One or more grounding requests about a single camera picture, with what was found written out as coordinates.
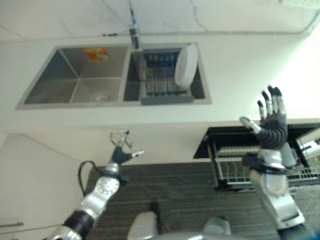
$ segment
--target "wire rack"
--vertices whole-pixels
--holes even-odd
[[[258,153],[259,146],[232,146],[221,147],[217,150],[213,143],[215,152],[215,162],[217,174],[220,182],[232,186],[233,188],[250,187],[250,172],[247,166],[244,166],[242,158],[248,153]],[[290,186],[320,184],[320,156],[309,158],[304,155],[309,167],[303,165],[297,166],[288,173]]]
[[[181,89],[175,82],[175,70],[179,51],[164,53],[145,53],[144,83],[141,85],[141,96],[144,100],[161,100],[192,102],[194,98],[190,89]]]

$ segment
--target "black cable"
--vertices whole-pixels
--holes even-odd
[[[82,177],[81,177],[81,173],[82,173],[82,168],[84,167],[85,164],[92,164],[94,170],[96,170],[100,175],[103,175],[104,172],[102,170],[100,170],[99,168],[97,168],[96,164],[93,162],[93,161],[83,161],[80,166],[79,166],[79,169],[78,169],[78,182],[79,182],[79,185],[80,185],[80,189],[81,189],[81,192],[83,194],[83,197],[85,197],[87,195],[85,189],[84,189],[84,185],[82,183]]]

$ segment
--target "faucet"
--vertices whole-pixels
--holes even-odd
[[[140,30],[137,24],[137,17],[134,13],[134,8],[132,4],[132,0],[128,0],[129,2],[129,8],[130,8],[130,14],[132,19],[132,27],[130,28],[130,36],[131,36],[131,42],[133,49],[135,51],[142,52],[142,45],[141,45],[141,39],[140,39]]]
[[[138,73],[137,75],[138,75],[139,81],[143,82],[146,80],[146,77],[145,77],[146,61],[143,54],[143,48],[142,48],[141,39],[140,39],[140,30],[138,28],[137,18],[134,13],[132,0],[128,0],[128,2],[129,2],[130,13],[131,13],[131,19],[132,19],[132,27],[129,30],[132,47],[133,47],[133,51],[131,55],[134,60],[135,69]]]

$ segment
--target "cabinet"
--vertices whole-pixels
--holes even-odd
[[[24,224],[0,233],[63,223],[82,199],[79,164],[25,135],[9,135],[0,149],[0,220]]]

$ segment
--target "double sink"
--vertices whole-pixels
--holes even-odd
[[[145,58],[150,54],[174,53],[177,56],[185,45],[149,45],[143,55]],[[86,50],[94,48],[107,49],[109,58],[92,61]],[[183,95],[184,99],[188,95],[186,102],[181,101],[182,95],[178,98],[175,94],[170,98],[163,94],[145,96],[146,83],[139,77],[145,69],[137,68],[141,67],[135,64],[134,52],[129,45],[56,48],[25,91],[17,109],[210,103],[200,62],[190,90]]]

